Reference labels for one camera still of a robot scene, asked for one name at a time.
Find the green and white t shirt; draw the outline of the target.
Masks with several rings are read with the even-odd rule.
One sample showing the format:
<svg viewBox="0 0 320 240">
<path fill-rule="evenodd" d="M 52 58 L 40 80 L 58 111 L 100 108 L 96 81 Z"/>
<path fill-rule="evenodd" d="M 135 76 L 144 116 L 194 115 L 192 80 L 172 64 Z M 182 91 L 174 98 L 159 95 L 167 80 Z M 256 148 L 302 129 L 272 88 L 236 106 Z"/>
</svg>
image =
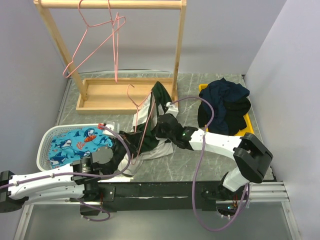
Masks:
<svg viewBox="0 0 320 240">
<path fill-rule="evenodd" d="M 151 110 L 152 99 L 155 100 L 152 116 L 150 117 L 150 120 L 147 125 L 146 133 L 144 136 L 139 156 L 138 158 L 136 158 L 140 144 L 138 144 L 137 152 L 131 155 L 133 159 L 129 160 L 129 157 L 125 156 L 124 159 L 121 161 L 120 165 L 118 166 L 118 170 L 123 171 L 123 174 L 127 176 L 134 176 L 144 161 L 168 156 L 174 152 L 173 144 L 170 140 L 166 138 L 157 138 L 155 135 L 158 117 L 165 114 L 167 110 L 166 103 L 172 102 L 172 99 L 164 85 L 159 81 L 157 81 L 153 85 L 151 91 L 152 96 L 149 96 L 146 102 L 139 107 L 140 111 L 138 113 L 137 132 L 143 134 L 147 117 Z M 133 132 L 135 125 L 136 114 L 133 115 L 132 120 L 131 130 Z"/>
</svg>

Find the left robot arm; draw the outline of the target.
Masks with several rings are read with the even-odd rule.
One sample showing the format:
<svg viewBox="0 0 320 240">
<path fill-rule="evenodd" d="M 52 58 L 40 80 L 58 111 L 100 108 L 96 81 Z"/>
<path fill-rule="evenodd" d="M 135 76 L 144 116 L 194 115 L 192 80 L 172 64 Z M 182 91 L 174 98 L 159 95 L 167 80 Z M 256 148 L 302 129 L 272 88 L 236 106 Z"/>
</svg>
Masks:
<svg viewBox="0 0 320 240">
<path fill-rule="evenodd" d="M 15 175 L 7 170 L 0 174 L 0 211 L 10 213 L 25 205 L 61 198 L 94 201 L 100 194 L 99 181 L 115 176 L 124 157 L 136 147 L 116 140 L 112 147 L 101 147 L 64 166 L 33 174 Z"/>
</svg>

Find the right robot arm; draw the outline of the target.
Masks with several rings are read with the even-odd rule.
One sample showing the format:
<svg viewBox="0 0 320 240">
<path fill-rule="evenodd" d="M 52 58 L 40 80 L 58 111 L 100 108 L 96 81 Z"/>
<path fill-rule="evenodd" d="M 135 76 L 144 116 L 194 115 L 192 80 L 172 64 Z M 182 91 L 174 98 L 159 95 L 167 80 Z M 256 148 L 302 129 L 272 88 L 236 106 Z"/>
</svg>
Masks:
<svg viewBox="0 0 320 240">
<path fill-rule="evenodd" d="M 155 135 L 168 139 L 180 149 L 206 151 L 235 161 L 236 168 L 227 172 L 212 190 L 204 190 L 203 197 L 226 201 L 248 183 L 263 182 L 273 155 L 252 133 L 228 136 L 206 132 L 200 128 L 182 126 L 170 113 L 158 118 Z"/>
</svg>

